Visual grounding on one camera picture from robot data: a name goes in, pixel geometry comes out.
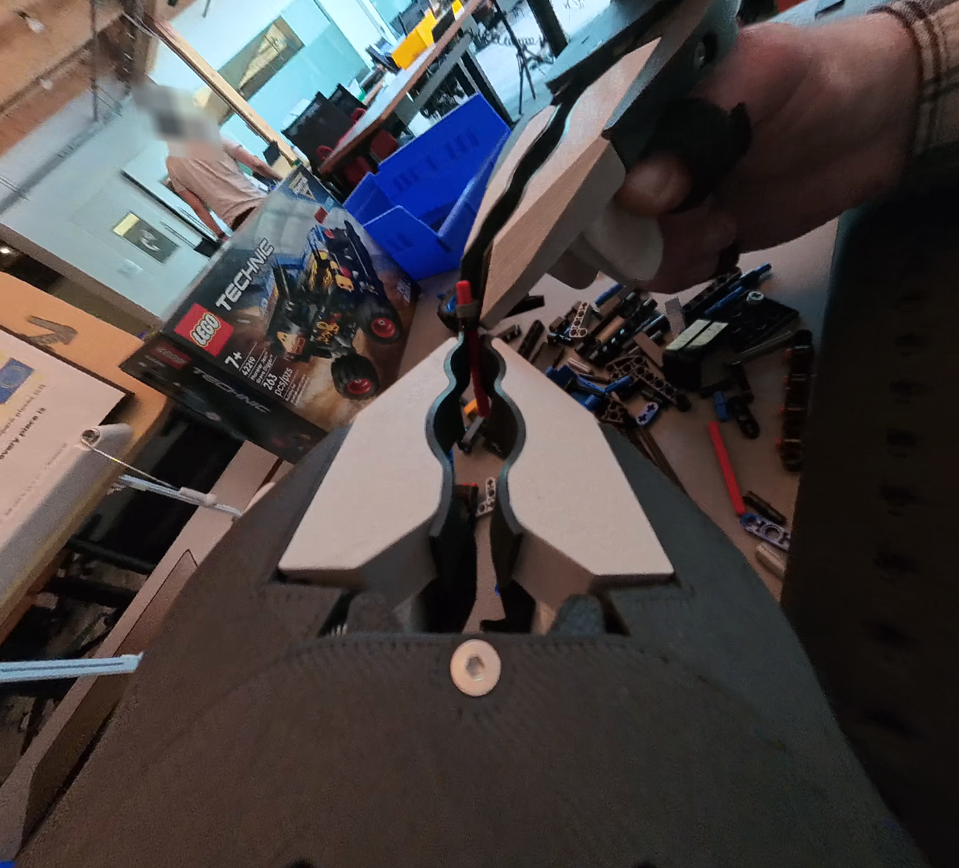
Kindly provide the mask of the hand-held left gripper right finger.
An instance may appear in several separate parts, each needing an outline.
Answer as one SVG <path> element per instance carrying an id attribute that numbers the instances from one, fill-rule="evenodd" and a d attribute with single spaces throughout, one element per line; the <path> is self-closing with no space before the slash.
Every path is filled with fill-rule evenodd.
<path id="1" fill-rule="evenodd" d="M 512 439 L 497 481 L 492 557 L 557 611 L 570 597 L 672 579 L 674 568 L 600 425 L 509 348 L 494 348 L 495 400 Z"/>

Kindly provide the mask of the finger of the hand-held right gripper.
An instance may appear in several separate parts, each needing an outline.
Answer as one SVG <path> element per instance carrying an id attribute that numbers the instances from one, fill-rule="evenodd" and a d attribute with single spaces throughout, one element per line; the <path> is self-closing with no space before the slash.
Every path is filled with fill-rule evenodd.
<path id="1" fill-rule="evenodd" d="M 624 55 L 564 112 L 555 107 L 555 149 L 487 251 L 480 321 L 494 326 L 544 276 L 583 289 L 598 273 L 648 281 L 663 259 L 658 222 L 614 202 L 629 164 L 604 135 L 651 60 L 656 41 Z"/>
<path id="2" fill-rule="evenodd" d="M 487 251 L 554 149 L 555 105 L 548 105 L 513 134 L 497 160 L 462 255 L 462 280 L 471 287 L 484 286 Z"/>

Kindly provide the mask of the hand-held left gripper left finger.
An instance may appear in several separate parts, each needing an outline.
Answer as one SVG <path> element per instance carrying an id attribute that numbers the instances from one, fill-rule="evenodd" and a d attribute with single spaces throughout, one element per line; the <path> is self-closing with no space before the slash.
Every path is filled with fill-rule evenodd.
<path id="1" fill-rule="evenodd" d="M 429 529 L 450 466 L 427 419 L 449 389 L 452 352 L 438 347 L 357 415 L 279 561 L 284 577 L 393 607 L 436 577 Z"/>

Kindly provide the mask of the small black toy assembly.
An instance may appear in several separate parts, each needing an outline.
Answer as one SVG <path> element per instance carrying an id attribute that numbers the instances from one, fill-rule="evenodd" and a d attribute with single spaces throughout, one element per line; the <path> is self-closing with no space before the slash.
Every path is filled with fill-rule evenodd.
<path id="1" fill-rule="evenodd" d="M 460 280 L 455 287 L 455 315 L 466 348 L 470 386 L 473 389 L 475 413 L 465 426 L 457 447 L 464 454 L 472 454 L 478 444 L 486 451 L 506 458 L 505 409 L 503 402 L 493 392 L 490 377 L 493 357 L 479 331 L 479 303 L 475 300 L 471 283 Z"/>

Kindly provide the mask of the person's right forearm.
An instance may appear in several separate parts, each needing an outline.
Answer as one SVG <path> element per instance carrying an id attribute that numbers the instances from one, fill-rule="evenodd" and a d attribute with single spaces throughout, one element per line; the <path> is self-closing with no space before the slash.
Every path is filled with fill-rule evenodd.
<path id="1" fill-rule="evenodd" d="M 922 191 L 945 185 L 958 172 L 958 0 L 883 0 L 872 12 L 897 19 L 918 58 L 903 184 Z"/>

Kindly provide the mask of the grey desk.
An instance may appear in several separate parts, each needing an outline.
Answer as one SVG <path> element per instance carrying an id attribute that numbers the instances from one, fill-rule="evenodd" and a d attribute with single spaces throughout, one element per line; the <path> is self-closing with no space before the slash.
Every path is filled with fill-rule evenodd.
<path id="1" fill-rule="evenodd" d="M 762 263 L 772 265 L 772 274 L 762 291 L 798 310 L 799 327 L 819 335 L 825 310 L 837 221 L 832 220 L 809 234 L 766 251 L 747 253 L 741 267 L 750 270 Z M 533 291 L 545 298 L 545 306 L 516 317 L 522 330 L 528 331 L 534 319 L 545 324 L 568 310 L 581 299 L 592 299 L 605 291 L 612 281 L 600 276 L 588 289 L 578 292 L 545 276 Z M 746 439 L 731 423 L 721 424 L 723 440 L 731 464 L 742 489 L 754 491 L 792 520 L 799 476 L 781 465 L 775 441 L 781 436 L 779 415 L 785 394 L 785 349 L 779 347 L 745 364 L 747 377 L 755 395 L 751 410 L 761 426 L 756 440 Z M 714 419 L 713 404 L 694 398 L 685 414 L 670 409 L 660 415 L 650 431 L 669 466 L 693 501 L 737 546 L 759 575 L 770 594 L 779 599 L 782 580 L 756 556 L 761 539 L 752 536 L 737 522 L 721 470 L 713 451 L 708 422 Z"/>

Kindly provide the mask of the person's right hand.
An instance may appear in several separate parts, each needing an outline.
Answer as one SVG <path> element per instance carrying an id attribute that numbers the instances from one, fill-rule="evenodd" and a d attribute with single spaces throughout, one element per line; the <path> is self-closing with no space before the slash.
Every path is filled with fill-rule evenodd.
<path id="1" fill-rule="evenodd" d="M 661 228 L 663 256 L 644 286 L 676 293 L 706 282 L 731 246 L 774 248 L 888 193 L 905 169 L 919 82 L 913 39 L 887 12 L 741 30 L 700 97 L 746 108 L 749 151 L 684 212 L 690 177 L 672 155 L 639 162 L 617 192 L 622 210 Z"/>

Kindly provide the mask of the plain blue plastic bin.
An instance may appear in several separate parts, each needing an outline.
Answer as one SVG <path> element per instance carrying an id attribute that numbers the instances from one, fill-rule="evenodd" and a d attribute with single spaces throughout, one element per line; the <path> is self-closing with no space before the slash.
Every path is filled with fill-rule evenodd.
<path id="1" fill-rule="evenodd" d="M 460 265 L 509 125 L 481 94 L 364 176 L 344 207 L 412 279 Z"/>

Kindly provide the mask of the red toy axle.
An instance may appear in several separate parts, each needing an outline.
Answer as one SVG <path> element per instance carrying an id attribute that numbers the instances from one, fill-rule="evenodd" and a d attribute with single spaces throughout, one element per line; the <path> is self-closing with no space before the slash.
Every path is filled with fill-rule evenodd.
<path id="1" fill-rule="evenodd" d="M 742 517 L 747 513 L 747 509 L 733 461 L 725 444 L 721 424 L 716 420 L 711 420 L 707 424 L 707 431 L 733 511 L 737 518 Z"/>

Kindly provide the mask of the wooden background table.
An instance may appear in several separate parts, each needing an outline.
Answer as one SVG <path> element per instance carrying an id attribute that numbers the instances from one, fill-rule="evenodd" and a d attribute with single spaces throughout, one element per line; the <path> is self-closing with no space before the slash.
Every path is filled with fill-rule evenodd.
<path id="1" fill-rule="evenodd" d="M 425 80 L 428 70 L 441 57 L 448 56 L 442 68 L 450 71 L 469 54 L 473 30 L 476 27 L 474 15 L 485 2 L 487 0 L 469 0 L 438 41 L 415 59 L 409 68 L 396 73 L 381 87 L 359 121 L 353 124 L 335 149 L 318 165 L 318 175 L 331 175 L 345 160 L 360 152 L 376 131 L 390 121 L 393 114 L 398 113 L 400 121 L 406 124 L 421 110 L 425 100 L 436 91 L 441 79 L 429 80 L 416 99 L 411 95 L 413 89 Z"/>

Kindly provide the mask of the blue toy beam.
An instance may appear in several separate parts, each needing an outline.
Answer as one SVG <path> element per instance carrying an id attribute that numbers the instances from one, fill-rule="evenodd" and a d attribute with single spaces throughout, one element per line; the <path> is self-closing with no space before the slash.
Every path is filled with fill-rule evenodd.
<path id="1" fill-rule="evenodd" d="M 739 517 L 739 524 L 745 531 L 779 551 L 787 552 L 790 548 L 790 530 L 761 514 L 745 512 Z"/>

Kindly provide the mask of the toy truck set box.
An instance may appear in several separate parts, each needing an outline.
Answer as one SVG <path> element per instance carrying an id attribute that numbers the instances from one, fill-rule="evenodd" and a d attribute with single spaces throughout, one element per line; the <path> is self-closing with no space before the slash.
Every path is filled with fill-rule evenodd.
<path id="1" fill-rule="evenodd" d="M 121 371 L 296 463 L 395 381 L 419 294 L 298 168 Z"/>

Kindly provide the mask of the white document stand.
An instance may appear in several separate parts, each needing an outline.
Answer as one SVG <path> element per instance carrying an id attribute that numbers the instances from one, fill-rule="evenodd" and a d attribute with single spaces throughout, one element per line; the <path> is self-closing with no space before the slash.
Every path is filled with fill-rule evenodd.
<path id="1" fill-rule="evenodd" d="M 118 484 L 140 492 L 161 495 L 194 507 L 204 507 L 239 519 L 244 510 L 219 501 L 214 492 L 201 492 L 185 487 L 174 487 L 157 480 L 148 473 L 134 468 L 102 448 L 105 428 L 89 428 L 79 437 L 78 445 L 84 454 L 95 455 L 126 469 Z M 18 687 L 36 687 L 52 682 L 74 681 L 82 678 L 99 678 L 133 674 L 139 667 L 144 653 L 114 655 L 99 658 L 59 658 L 26 661 L 3 661 L 1 664 L 1 685 L 13 690 Z"/>

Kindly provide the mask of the black dotted mat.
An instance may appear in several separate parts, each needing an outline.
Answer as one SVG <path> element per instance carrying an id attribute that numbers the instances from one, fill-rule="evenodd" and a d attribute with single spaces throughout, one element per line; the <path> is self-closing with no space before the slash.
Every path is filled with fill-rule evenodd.
<path id="1" fill-rule="evenodd" d="M 782 604 L 934 866 L 958 862 L 957 185 L 843 216 Z"/>

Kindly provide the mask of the instruction booklet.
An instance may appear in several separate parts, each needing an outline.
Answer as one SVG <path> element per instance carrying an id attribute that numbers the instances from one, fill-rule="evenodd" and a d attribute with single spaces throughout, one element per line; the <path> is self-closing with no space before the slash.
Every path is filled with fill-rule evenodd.
<path id="1" fill-rule="evenodd" d="M 2 586 L 55 551 L 68 522 L 138 453 L 169 404 L 121 371 L 137 336 L 2 275 Z"/>

